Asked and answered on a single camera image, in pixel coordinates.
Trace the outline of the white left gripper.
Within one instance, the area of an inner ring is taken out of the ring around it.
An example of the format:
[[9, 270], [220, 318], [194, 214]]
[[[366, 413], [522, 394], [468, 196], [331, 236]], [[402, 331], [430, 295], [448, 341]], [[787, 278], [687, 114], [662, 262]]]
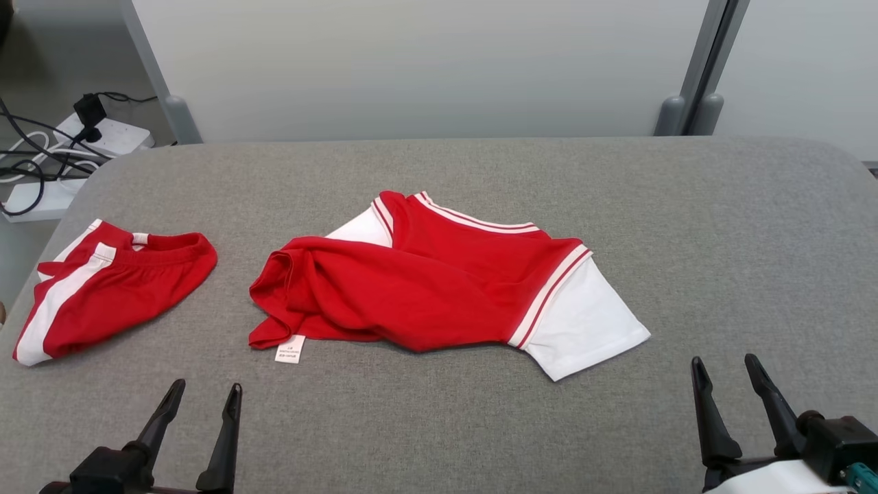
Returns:
[[[186, 388], [185, 379], [176, 379], [169, 387], [158, 407], [147, 420], [140, 435], [128, 442], [123, 450], [139, 456], [141, 474], [151, 474], [157, 455], [162, 447], [167, 426], [178, 415], [178, 409]], [[239, 423], [244, 391], [241, 384], [233, 384], [222, 410], [222, 428], [217, 435], [208, 467], [195, 482], [197, 490], [185, 490], [165, 486], [153, 486], [149, 494], [201, 494], [233, 493], [237, 470]]]

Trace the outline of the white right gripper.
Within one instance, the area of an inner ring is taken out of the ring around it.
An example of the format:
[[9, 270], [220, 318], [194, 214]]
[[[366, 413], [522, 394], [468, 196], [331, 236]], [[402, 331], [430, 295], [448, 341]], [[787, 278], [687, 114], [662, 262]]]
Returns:
[[[797, 416], [758, 356], [744, 356], [750, 384], [762, 400], [775, 440], [774, 455], [800, 457], [806, 438], [796, 428]], [[713, 397], [714, 385], [700, 357], [691, 360], [694, 407], [705, 466], [703, 493], [850, 493], [852, 462], [835, 462], [834, 472], [824, 475], [804, 460], [756, 458], [742, 462], [742, 450], [728, 434]]]

